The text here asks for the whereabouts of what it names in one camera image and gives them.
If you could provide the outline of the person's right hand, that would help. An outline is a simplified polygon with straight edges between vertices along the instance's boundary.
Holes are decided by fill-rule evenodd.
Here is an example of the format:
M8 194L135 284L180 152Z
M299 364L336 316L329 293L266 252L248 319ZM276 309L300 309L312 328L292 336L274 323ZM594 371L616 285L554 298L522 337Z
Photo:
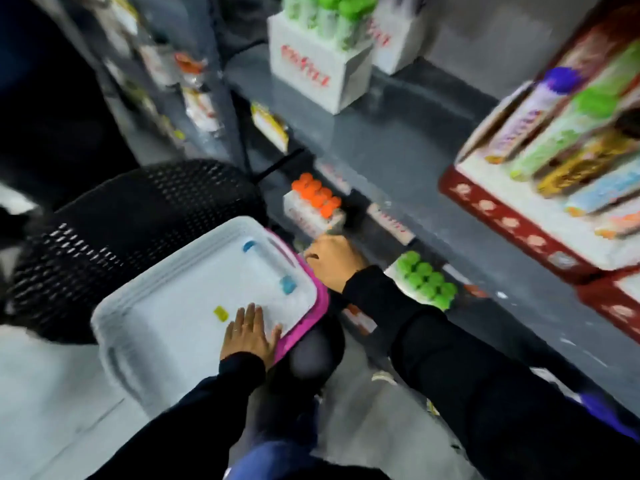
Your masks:
M342 293L347 282L369 264L343 235L334 235L333 250L331 260L319 260L308 266L327 288Z

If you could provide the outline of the white plastic basket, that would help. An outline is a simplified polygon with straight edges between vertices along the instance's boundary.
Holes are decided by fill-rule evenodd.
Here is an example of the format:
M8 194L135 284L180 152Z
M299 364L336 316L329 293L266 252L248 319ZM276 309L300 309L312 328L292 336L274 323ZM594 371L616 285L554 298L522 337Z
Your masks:
M267 336L314 306L316 286L277 235L235 217L104 298L91 327L110 380L149 419L218 373L228 322L262 307Z

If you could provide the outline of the person's left forearm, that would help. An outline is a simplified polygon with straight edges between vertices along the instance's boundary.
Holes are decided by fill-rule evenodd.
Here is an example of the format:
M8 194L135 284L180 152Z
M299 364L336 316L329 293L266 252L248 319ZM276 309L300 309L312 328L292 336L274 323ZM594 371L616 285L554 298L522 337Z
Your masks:
M151 420L86 480L223 480L249 398L265 379L258 356L230 355L216 376Z

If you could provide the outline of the small white display box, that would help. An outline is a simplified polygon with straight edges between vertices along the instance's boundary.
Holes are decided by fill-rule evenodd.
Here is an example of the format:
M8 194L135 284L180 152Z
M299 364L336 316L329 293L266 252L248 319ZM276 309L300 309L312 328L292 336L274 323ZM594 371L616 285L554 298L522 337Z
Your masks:
M283 209L284 215L312 239L323 234L341 233L347 220L346 213L340 208L334 209L331 217L323 217L320 209L293 190L284 195Z

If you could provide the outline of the person's leg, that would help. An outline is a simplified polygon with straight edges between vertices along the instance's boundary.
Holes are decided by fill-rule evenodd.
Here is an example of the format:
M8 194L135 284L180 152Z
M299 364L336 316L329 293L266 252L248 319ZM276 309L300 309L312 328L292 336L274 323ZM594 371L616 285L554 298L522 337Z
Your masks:
M390 480L378 468L337 465L314 455L319 396L345 350L342 326L329 314L268 371L251 444L224 480Z

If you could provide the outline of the bunch of orange-capped tubes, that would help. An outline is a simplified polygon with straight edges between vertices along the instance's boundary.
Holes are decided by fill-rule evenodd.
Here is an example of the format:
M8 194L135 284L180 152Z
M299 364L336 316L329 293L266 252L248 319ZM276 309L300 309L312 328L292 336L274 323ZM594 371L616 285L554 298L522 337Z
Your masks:
M325 220L338 215L342 204L341 198L310 172L300 174L291 184L291 189L301 204L314 214Z

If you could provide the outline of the white shelf label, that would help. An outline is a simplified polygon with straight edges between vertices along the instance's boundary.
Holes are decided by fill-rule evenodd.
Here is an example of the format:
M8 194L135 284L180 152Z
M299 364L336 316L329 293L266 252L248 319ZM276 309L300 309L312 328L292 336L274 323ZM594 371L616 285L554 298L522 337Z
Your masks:
M389 216L377 203L370 203L366 213L376 224L391 234L402 245L408 246L415 239L415 234L407 226Z
M338 191L346 196L351 194L353 187L331 163L323 159L316 159L314 161L314 167Z

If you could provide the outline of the yellow shelf label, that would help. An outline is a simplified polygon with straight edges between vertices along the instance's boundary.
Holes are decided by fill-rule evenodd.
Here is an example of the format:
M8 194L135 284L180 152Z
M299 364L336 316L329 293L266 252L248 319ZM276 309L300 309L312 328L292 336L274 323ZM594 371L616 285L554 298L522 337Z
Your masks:
M289 153L289 134L287 126L276 115L269 112L268 108L252 102L250 112L253 125L265 136L269 142L283 155Z

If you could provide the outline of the grey metal shelf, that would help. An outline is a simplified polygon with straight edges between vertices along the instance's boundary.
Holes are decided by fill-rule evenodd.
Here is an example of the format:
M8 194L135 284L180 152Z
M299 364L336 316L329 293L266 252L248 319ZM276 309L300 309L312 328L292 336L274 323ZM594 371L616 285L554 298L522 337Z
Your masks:
M640 345L583 305L575 290L438 190L457 151L495 100L427 62L332 116L274 78L267 45L235 55L225 81L276 113L292 136L415 234L488 298L452 320L517 357L574 369L640 418Z

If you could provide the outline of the large white display box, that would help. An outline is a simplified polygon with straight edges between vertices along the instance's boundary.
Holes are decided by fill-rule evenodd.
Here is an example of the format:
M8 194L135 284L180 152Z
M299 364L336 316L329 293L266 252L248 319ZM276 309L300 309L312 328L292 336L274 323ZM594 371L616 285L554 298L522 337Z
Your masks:
M347 51L290 20L284 12L268 17L268 58L272 75L336 115L370 87L373 42Z

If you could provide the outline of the bunch of green-capped tubes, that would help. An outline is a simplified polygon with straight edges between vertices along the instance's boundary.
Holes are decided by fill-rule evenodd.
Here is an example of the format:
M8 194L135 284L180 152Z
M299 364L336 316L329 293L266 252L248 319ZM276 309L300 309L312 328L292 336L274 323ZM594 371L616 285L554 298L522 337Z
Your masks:
M347 52L371 40L378 0L281 0L286 21Z

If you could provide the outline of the purple-capped tube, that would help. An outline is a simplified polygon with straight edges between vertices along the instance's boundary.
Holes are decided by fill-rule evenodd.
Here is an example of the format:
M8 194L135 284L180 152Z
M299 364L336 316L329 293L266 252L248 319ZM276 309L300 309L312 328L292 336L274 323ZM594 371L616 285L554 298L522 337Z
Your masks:
M580 71L558 66L546 72L486 146L485 160L501 164L537 129L565 96L582 82Z

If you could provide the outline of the green-capped tube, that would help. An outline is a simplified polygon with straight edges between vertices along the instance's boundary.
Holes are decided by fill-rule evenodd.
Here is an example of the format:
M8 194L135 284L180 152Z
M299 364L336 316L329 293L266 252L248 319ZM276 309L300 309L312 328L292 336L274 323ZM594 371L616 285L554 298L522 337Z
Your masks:
M599 88L587 88L575 95L559 114L526 148L514 158L510 179L530 180L556 155L576 144L587 133L608 122L620 97Z

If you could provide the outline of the yellow brown tube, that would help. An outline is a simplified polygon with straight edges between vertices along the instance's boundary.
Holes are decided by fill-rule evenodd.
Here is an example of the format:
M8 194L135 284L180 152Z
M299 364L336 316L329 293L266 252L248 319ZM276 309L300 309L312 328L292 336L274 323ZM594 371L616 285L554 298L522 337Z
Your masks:
M541 179L537 193L550 198L608 167L640 141L640 128L610 127L588 140L578 151Z

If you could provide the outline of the orange white tube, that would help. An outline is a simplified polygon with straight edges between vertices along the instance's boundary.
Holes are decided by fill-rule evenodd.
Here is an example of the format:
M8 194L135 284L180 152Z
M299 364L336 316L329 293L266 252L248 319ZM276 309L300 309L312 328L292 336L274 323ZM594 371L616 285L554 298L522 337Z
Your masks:
M640 194L613 206L595 222L594 234L608 240L623 239L640 231Z

